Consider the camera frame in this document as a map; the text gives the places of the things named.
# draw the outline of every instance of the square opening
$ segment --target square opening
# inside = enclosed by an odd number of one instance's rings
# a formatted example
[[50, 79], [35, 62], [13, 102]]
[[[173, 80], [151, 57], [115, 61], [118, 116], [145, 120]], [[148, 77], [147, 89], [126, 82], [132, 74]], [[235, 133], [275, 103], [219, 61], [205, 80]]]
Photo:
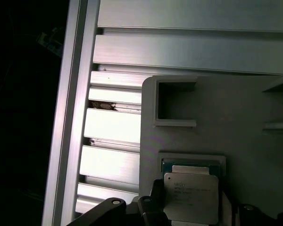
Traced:
[[194, 86], [195, 82], [159, 82], [157, 119], [193, 120]]

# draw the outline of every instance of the gray plastic tray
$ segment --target gray plastic tray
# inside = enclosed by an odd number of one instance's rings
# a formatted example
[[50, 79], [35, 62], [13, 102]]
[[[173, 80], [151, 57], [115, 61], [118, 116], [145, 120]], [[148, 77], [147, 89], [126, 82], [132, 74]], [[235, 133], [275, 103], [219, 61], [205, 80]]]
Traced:
[[277, 81], [283, 76], [146, 79], [140, 195], [149, 195], [153, 180], [162, 178], [159, 151], [218, 154], [226, 157], [227, 179], [241, 203], [272, 217], [283, 212], [283, 90], [271, 89]]

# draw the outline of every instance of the aluminum frame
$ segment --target aluminum frame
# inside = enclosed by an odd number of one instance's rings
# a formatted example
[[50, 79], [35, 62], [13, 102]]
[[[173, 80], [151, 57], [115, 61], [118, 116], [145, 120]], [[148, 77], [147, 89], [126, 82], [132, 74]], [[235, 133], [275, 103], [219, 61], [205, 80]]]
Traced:
[[42, 225], [60, 225], [87, 0], [70, 0]]
[[90, 87], [92, 58], [99, 10], [100, 0], [88, 0], [80, 69], [75, 95], [75, 109], [69, 144], [61, 226], [68, 225], [74, 219], [75, 214], [79, 169], [83, 147], [83, 130], [85, 127], [88, 91]]

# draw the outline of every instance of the screw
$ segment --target screw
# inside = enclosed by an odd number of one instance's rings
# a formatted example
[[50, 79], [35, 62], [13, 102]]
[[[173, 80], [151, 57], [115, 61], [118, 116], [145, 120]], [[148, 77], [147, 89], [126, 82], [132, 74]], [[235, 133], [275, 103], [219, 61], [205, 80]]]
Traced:
[[247, 210], [254, 210], [254, 208], [250, 205], [245, 205], [244, 208]]
[[119, 200], [114, 200], [114, 201], [112, 201], [112, 203], [117, 205], [117, 204], [120, 204], [121, 202]]

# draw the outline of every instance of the black background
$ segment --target black background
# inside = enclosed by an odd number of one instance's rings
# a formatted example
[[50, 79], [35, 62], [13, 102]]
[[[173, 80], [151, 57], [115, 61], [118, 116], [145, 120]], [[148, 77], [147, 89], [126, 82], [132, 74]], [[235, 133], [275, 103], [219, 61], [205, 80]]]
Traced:
[[66, 26], [67, 11], [61, 0], [0, 3], [0, 226], [41, 225], [61, 59], [36, 39]]

